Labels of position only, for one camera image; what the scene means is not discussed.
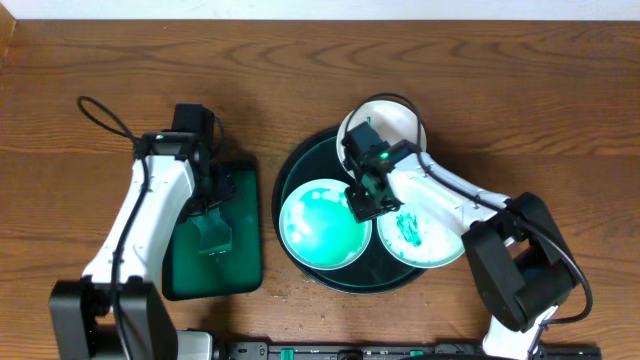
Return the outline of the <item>green scouring sponge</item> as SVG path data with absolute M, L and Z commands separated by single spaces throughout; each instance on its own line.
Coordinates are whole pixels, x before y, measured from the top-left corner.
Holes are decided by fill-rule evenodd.
M 191 221 L 200 234 L 200 255 L 217 255 L 232 249 L 232 229 L 223 218 L 220 209 L 193 216 Z

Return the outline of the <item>mint plate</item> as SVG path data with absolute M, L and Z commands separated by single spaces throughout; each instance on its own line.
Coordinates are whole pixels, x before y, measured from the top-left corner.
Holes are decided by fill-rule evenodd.
M 446 266 L 464 253 L 461 237 L 435 214 L 405 204 L 376 219 L 384 248 L 398 261 L 421 269 Z
M 339 180 L 315 179 L 286 197 L 278 229 L 284 248 L 302 265 L 323 271 L 344 268 L 369 245 L 372 223 L 355 220 L 346 189 Z

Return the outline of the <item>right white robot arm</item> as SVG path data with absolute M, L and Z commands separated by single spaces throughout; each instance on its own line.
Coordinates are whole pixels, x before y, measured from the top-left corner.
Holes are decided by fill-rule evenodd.
M 406 240 L 424 240 L 420 221 L 432 220 L 461 243 L 492 316 L 482 342 L 487 355 L 532 359 L 549 326 L 590 314 L 588 280 L 541 198 L 473 185 L 437 164 L 419 141 L 390 144 L 367 122 L 343 128 L 338 144 L 355 178 L 346 190 L 354 217 Z

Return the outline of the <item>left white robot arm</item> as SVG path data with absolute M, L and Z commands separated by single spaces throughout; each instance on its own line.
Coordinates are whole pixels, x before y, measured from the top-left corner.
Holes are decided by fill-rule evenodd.
M 49 298 L 63 359 L 216 359 L 213 335 L 175 328 L 160 287 L 176 225 L 207 217 L 237 190 L 220 166 L 223 127 L 201 104 L 179 103 L 170 128 L 135 136 L 132 178 L 116 220 L 77 280 L 59 280 Z

